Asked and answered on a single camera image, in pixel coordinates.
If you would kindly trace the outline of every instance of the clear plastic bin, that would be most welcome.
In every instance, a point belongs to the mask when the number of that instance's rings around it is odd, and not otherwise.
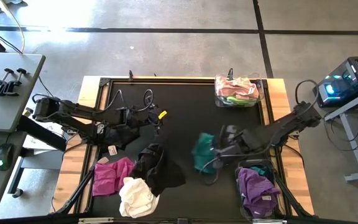
[[[250,107],[264,98],[263,83],[258,73],[215,76],[215,103],[218,107]]]

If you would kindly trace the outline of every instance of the black cloth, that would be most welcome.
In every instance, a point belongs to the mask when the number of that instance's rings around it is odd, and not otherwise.
[[[139,161],[129,175],[141,178],[151,188],[155,196],[167,187],[178,187],[186,183],[180,166],[170,160],[159,144],[150,144],[139,154]]]

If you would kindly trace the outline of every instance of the teal cloth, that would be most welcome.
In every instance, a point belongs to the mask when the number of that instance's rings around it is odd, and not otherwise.
[[[265,176],[265,171],[262,170],[262,169],[259,168],[259,167],[251,167],[250,169],[252,169],[252,170],[258,172],[258,174],[261,175],[261,176]]]
[[[214,159],[212,148],[212,140],[214,136],[207,134],[207,133],[201,133],[200,137],[198,138],[198,141],[196,143],[196,146],[194,147],[193,151],[193,157],[194,157],[194,168],[196,170],[201,170],[207,164],[209,161]],[[203,172],[214,174],[215,169],[204,169]]]

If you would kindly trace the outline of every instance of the computer mouse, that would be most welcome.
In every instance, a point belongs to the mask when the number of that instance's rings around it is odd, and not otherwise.
[[[0,170],[8,170],[12,164],[13,145],[5,143],[0,145]]]

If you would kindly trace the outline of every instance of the white cloth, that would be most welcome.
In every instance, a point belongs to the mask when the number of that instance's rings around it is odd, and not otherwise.
[[[124,178],[124,186],[119,191],[121,204],[119,212],[123,217],[143,217],[154,212],[160,196],[150,191],[143,179]]]

